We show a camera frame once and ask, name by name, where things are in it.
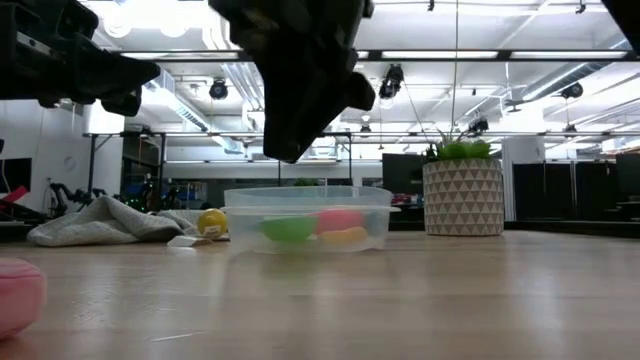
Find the potted plant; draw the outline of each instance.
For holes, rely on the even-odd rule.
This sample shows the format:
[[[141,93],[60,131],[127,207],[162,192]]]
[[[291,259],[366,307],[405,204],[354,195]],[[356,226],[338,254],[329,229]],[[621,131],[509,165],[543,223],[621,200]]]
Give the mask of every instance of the potted plant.
[[[423,167],[425,228],[430,235],[495,236],[504,230],[502,166],[490,145],[439,131]]]

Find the clear plastic container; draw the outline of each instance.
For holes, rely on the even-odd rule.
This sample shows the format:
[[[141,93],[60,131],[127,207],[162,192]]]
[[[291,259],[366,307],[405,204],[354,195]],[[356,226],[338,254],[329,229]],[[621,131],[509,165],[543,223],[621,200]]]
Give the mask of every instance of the clear plastic container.
[[[382,249],[393,195],[350,186],[225,191],[231,253]]]

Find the yellow ball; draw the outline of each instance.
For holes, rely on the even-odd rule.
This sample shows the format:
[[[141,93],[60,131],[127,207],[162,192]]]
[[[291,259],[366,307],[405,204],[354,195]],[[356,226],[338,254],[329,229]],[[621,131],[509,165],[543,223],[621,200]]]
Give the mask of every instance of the yellow ball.
[[[207,239],[217,239],[227,232],[227,216],[218,209],[206,210],[198,218],[198,232]]]

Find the plastic container lid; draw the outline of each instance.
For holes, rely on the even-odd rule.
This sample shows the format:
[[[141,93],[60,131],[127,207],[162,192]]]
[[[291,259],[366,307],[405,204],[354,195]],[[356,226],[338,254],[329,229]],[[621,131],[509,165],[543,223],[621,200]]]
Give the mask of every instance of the plastic container lid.
[[[292,211],[300,212],[308,211],[310,213],[326,211],[326,210],[365,210],[379,212],[400,212],[402,209],[393,206],[375,206],[375,205],[288,205],[288,206],[230,206],[223,207],[220,210],[233,215],[272,215],[277,213],[282,215],[283,212]]]

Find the black robotic claw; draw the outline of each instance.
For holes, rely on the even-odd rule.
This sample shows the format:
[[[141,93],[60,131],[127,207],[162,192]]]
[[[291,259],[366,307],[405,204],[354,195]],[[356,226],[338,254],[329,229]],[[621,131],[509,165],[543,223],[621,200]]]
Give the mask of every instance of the black robotic claw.
[[[265,85],[264,154],[295,163],[347,106],[371,110],[375,92],[354,73],[353,49],[372,0],[209,0],[229,20],[231,41]]]
[[[91,41],[97,27],[77,0],[0,0],[0,100],[100,99],[109,112],[135,116],[141,86],[160,68],[101,50]]]

